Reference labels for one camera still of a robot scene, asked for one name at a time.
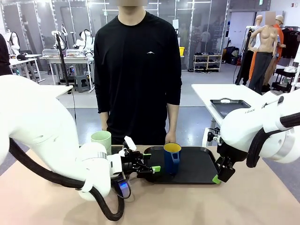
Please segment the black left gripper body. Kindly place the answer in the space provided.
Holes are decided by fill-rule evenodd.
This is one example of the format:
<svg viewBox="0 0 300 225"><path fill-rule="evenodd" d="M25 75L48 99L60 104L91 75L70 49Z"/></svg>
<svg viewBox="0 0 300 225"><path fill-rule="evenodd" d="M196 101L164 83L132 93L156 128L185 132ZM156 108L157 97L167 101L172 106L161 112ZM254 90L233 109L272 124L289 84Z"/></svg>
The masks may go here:
<svg viewBox="0 0 300 225"><path fill-rule="evenodd" d="M124 150L124 156L121 156L121 163L125 176L136 173L139 167L147 166L147 162L143 162L141 156L142 153L139 151Z"/></svg>

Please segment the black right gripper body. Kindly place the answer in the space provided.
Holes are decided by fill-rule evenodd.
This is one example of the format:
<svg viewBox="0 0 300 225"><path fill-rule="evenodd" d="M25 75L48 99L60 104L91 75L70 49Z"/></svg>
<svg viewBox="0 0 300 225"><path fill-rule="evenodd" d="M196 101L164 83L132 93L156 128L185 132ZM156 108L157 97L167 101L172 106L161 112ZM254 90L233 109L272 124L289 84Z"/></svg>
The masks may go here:
<svg viewBox="0 0 300 225"><path fill-rule="evenodd" d="M219 166L219 169L233 170L233 162L230 159L228 152L226 150L217 149L217 153L219 154L219 157L216 160L216 163Z"/></svg>

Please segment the person's left hand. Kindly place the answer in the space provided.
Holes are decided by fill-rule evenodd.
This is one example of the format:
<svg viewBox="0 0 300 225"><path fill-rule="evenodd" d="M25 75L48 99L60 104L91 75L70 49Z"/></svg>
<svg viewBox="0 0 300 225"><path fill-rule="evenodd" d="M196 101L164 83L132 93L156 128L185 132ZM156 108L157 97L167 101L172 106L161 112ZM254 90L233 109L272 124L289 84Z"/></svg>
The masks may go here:
<svg viewBox="0 0 300 225"><path fill-rule="evenodd" d="M165 144L176 143L176 132L168 132L165 136Z"/></svg>

